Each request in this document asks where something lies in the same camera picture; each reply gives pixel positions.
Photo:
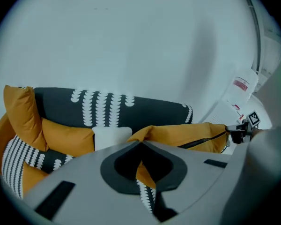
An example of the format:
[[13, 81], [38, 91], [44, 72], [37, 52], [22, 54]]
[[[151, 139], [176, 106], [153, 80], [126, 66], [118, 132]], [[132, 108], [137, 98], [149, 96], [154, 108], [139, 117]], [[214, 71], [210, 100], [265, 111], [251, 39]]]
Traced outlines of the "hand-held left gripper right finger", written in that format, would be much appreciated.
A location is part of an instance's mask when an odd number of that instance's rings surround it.
[[230, 155], [199, 152], [144, 141], [145, 165], [159, 178], [155, 188], [139, 182], [140, 200], [150, 214], [166, 221], [197, 202], [217, 181]]

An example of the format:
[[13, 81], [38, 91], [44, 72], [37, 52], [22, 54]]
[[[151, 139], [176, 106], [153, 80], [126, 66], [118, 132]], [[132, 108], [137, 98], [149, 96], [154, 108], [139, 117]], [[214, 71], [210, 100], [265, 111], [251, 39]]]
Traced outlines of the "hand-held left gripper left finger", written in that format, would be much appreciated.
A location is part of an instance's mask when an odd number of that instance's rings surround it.
[[138, 195], [125, 195], [113, 190], [102, 178], [103, 160], [131, 145], [125, 143], [76, 157], [37, 183], [23, 201], [32, 209], [62, 181], [75, 184], [52, 219], [59, 225], [154, 225]]

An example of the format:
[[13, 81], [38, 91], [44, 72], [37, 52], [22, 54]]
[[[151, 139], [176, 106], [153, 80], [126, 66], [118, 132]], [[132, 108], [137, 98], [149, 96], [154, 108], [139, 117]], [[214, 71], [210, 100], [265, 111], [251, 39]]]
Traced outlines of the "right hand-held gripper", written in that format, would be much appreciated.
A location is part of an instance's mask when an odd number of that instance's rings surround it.
[[253, 111], [242, 120], [242, 124], [226, 126], [226, 130], [230, 132], [233, 143], [241, 144], [245, 142], [246, 135], [256, 135], [259, 132], [259, 124], [260, 118], [257, 112]]

